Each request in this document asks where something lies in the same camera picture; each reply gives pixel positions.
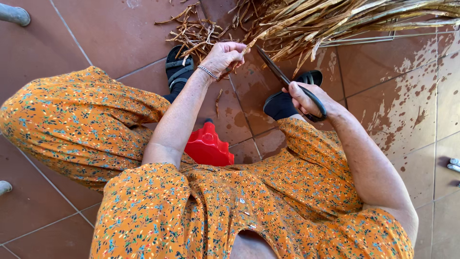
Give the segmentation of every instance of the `floral pattern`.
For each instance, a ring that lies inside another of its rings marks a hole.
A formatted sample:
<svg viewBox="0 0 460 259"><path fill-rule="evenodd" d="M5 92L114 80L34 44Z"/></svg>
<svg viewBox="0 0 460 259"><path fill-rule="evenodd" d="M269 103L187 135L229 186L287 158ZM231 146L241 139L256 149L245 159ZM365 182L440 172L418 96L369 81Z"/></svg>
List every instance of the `floral pattern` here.
<svg viewBox="0 0 460 259"><path fill-rule="evenodd" d="M91 258L229 258L241 230L279 258L412 258L392 215L362 210L340 141L292 118L288 148L251 165L141 166L169 103L96 67L32 81L0 109L13 144L70 179L104 190Z"/></svg>

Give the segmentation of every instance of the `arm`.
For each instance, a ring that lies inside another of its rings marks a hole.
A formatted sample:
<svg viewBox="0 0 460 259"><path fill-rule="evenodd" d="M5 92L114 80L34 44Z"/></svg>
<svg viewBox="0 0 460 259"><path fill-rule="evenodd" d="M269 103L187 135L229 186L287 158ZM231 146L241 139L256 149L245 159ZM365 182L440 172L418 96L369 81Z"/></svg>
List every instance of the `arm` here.
<svg viewBox="0 0 460 259"><path fill-rule="evenodd" d="M403 180L391 162L358 120L318 86L291 82L289 93L293 97L294 106L303 113L321 116L317 106L297 84L309 89L325 106L328 120L342 142L356 192L365 203L363 209L379 207L393 215L414 246L418 228L417 213Z"/></svg>
<svg viewBox="0 0 460 259"><path fill-rule="evenodd" d="M219 76L232 62L239 62L238 66L244 64L241 52L245 48L246 45L242 43L217 43L201 65ZM158 123L144 150L143 165L171 163L179 168L182 153L193 130L207 88L214 81L213 77L201 69L197 69L192 74L184 89Z"/></svg>

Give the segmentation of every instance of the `right hand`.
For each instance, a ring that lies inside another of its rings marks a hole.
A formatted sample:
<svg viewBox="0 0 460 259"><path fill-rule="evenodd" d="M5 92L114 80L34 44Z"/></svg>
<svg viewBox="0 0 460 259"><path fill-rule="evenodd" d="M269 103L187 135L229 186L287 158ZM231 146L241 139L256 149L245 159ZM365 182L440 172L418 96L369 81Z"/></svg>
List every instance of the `right hand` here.
<svg viewBox="0 0 460 259"><path fill-rule="evenodd" d="M306 88L316 97L318 97L318 99L324 105L324 108L326 108L326 114L328 118L332 118L335 114L341 112L341 110L344 109L342 105L329 97L329 95L319 86L292 81L289 84L289 89L283 88L282 91L291 95L294 107L299 108L304 114L312 114L318 117L322 116L318 106L316 106L313 100L310 99L310 97L308 97L299 86Z"/></svg>
<svg viewBox="0 0 460 259"><path fill-rule="evenodd" d="M220 76L230 64L238 62L236 68L244 64L242 52L245 48L246 44L233 41L216 43L200 65L216 76Z"/></svg>

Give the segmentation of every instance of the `red plastic stool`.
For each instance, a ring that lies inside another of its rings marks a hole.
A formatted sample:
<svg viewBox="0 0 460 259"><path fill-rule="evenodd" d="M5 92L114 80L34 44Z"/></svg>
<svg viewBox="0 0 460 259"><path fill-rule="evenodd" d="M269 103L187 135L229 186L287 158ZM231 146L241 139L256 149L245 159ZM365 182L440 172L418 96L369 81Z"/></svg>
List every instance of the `red plastic stool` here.
<svg viewBox="0 0 460 259"><path fill-rule="evenodd" d="M203 165L225 166L234 163L228 142L219 139L212 119L206 119L203 128L192 132L185 152Z"/></svg>

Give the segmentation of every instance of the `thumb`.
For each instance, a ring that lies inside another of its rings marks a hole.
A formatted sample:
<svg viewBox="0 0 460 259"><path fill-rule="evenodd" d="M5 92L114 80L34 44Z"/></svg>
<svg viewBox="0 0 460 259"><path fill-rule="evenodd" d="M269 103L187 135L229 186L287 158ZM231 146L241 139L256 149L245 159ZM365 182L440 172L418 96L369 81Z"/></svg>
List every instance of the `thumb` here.
<svg viewBox="0 0 460 259"><path fill-rule="evenodd" d="M229 63L233 61L241 61L243 59L243 54L239 53L237 50L232 50L225 54L225 58Z"/></svg>
<svg viewBox="0 0 460 259"><path fill-rule="evenodd" d="M302 91L302 89L300 89L300 86L297 84L297 82L295 81L290 82L289 94L291 95L292 98L294 98L301 105L307 105L305 101L306 99L309 99L309 97Z"/></svg>

